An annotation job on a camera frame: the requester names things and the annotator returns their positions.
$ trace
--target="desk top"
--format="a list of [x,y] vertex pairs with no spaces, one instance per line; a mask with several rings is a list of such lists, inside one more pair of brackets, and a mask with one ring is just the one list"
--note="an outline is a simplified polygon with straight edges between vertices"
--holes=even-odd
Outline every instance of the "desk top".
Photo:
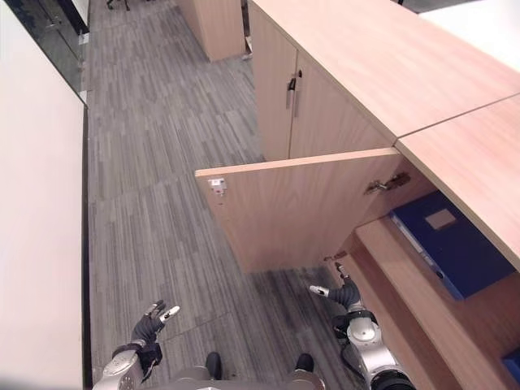
[[520,270],[520,95],[396,147]]
[[520,73],[389,0],[252,0],[397,139],[520,93]]

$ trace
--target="blue box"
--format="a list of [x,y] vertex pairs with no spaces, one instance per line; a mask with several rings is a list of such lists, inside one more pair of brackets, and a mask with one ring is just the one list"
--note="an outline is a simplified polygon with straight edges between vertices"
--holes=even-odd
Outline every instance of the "blue box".
[[390,217],[457,300],[515,272],[441,191],[396,208]]

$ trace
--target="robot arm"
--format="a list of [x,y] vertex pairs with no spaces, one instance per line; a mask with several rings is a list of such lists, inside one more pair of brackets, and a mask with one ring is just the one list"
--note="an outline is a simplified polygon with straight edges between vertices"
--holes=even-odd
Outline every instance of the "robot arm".
[[132,341],[114,351],[93,390],[133,390],[150,377],[154,366],[163,358],[161,348],[155,342],[157,334],[180,310],[175,306],[160,314],[165,307],[163,301],[157,301],[148,308],[133,328]]
[[358,286],[338,262],[336,269],[344,281],[341,288],[329,290],[310,286],[310,291],[341,304],[347,314],[335,320],[339,338],[347,338],[357,355],[366,385],[371,390],[415,390],[399,362],[383,342],[381,329],[372,312],[363,305]]

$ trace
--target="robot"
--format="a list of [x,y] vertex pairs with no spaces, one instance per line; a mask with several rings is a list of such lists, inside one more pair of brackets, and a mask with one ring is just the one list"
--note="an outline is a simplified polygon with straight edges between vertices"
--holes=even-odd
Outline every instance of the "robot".
[[[358,361],[357,372],[368,390],[415,390],[402,366],[383,342],[381,329],[372,312],[362,302],[358,287],[338,262],[336,269],[343,280],[341,288],[310,286],[310,291],[342,305],[346,315],[333,319],[336,337],[346,340]],[[102,379],[93,390],[133,390],[146,381],[162,358],[157,334],[180,310],[175,306],[165,312],[163,301],[155,302],[137,323],[132,341],[118,347],[105,366]],[[220,356],[213,352],[204,366],[180,371],[173,381],[155,390],[325,390],[324,382],[313,373],[313,358],[303,353],[286,383],[279,387],[266,383],[242,383],[222,380]]]

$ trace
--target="floor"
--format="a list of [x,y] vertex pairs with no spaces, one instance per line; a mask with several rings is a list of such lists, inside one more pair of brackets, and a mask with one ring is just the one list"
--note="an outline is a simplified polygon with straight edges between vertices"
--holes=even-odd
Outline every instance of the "floor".
[[197,190],[198,168],[262,161],[251,64],[208,63],[172,0],[91,2],[89,223],[94,381],[150,302],[180,314],[148,386],[217,350],[228,379],[281,383],[301,352],[328,388],[361,388],[311,296],[324,269],[242,275]]
[[403,0],[403,7],[412,10],[416,14],[421,14],[470,1],[474,0]]

